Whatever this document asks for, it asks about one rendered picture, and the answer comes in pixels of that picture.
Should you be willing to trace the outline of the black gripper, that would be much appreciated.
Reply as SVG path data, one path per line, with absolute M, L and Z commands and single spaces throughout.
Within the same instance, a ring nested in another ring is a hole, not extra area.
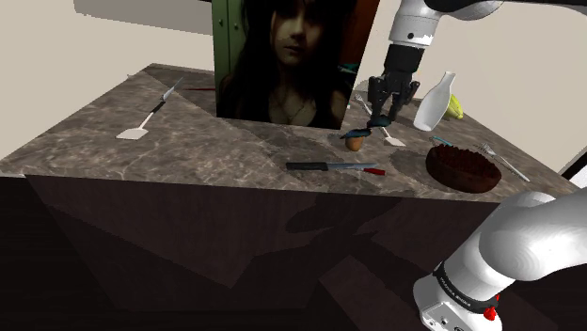
M 372 76 L 368 85 L 368 101 L 372 105 L 370 123 L 390 123 L 395 120 L 402 108 L 409 104 L 420 87 L 420 82 L 412 81 L 419 68 L 423 48 L 391 44 L 388 48 L 384 71 L 381 76 Z M 382 113 L 383 105 L 389 98 L 388 84 L 401 82 L 398 92 L 392 93 L 389 116 Z

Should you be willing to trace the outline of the white plastic fork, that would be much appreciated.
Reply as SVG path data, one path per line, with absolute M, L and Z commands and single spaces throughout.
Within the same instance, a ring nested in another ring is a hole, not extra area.
M 355 99 L 361 104 L 362 108 L 366 111 L 366 113 L 370 116 L 372 114 L 372 110 L 368 104 L 365 103 L 363 98 L 359 95 L 355 95 Z M 404 147 L 405 144 L 400 141 L 399 139 L 392 137 L 385 127 L 379 127 L 379 131 L 383 134 L 385 141 L 394 147 Z

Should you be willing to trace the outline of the white bottle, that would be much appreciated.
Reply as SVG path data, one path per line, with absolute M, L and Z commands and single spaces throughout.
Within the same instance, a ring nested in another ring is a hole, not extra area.
M 431 132 L 437 126 L 449 107 L 455 77 L 455 72 L 446 71 L 441 80 L 427 92 L 414 118 L 415 128 Z

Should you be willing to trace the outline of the blue teal tool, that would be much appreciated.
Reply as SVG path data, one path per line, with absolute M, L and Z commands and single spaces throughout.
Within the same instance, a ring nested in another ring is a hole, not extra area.
M 347 132 L 346 134 L 342 135 L 341 139 L 370 136 L 372 134 L 372 128 L 384 128 L 388 127 L 390 124 L 391 119 L 387 116 L 378 116 L 375 118 L 371 118 L 367 122 L 367 126 L 365 128 L 353 129 Z

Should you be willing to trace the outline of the yellow banana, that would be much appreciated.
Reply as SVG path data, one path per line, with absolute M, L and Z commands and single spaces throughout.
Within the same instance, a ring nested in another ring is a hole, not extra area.
M 452 94 L 449 105 L 444 113 L 443 118 L 455 118 L 462 119 L 464 117 L 464 111 L 458 99 Z

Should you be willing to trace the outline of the dark brown bowl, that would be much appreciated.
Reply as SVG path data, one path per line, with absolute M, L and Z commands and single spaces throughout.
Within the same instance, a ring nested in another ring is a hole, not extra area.
M 481 194 L 501 180 L 500 170 L 479 152 L 438 145 L 429 149 L 426 170 L 439 183 L 454 190 Z

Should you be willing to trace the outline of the portrait picture box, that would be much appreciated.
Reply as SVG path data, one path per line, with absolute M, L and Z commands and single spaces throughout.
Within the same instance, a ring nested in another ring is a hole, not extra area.
M 379 0 L 240 0 L 245 42 L 216 114 L 338 130 Z

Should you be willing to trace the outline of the silver fork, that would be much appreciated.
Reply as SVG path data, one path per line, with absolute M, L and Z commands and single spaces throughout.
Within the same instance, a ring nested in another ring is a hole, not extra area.
M 517 168 L 515 168 L 505 158 L 503 158 L 502 156 L 500 156 L 499 154 L 497 154 L 487 143 L 481 143 L 479 145 L 476 145 L 476 148 L 478 148 L 483 153 L 486 153 L 489 156 L 491 156 L 493 159 L 495 159 L 496 161 L 498 161 L 501 165 L 505 166 L 509 171 L 511 171 L 513 174 L 515 174 L 521 180 L 523 180 L 525 182 L 530 182 L 531 181 L 526 175 L 524 175 Z

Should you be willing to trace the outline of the marble top counter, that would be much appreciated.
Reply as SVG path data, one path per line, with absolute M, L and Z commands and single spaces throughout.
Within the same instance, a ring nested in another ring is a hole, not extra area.
M 146 135 L 116 139 L 182 77 Z M 405 148 L 371 137 L 350 152 L 336 131 L 217 118 L 213 93 L 183 90 L 212 81 L 151 65 L 0 160 L 27 177 L 118 307 L 299 308 L 318 288 L 342 303 L 410 300 L 503 199 L 575 189 L 500 141 L 531 181 L 505 174 L 485 194 L 459 193 L 430 177 L 429 143 L 405 123 Z

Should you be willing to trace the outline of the grey knife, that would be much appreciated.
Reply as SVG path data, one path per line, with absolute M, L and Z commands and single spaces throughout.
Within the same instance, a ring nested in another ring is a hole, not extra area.
M 161 101 L 165 102 L 168 97 L 174 92 L 174 90 L 181 84 L 183 77 L 180 78 L 170 89 L 168 89 L 161 97 Z

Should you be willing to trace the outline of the black handled kitchen knife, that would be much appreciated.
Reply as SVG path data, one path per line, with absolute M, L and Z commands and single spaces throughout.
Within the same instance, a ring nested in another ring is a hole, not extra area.
M 336 169 L 364 169 L 375 168 L 373 163 L 327 163 L 327 162 L 288 162 L 286 168 L 288 170 L 336 170 Z

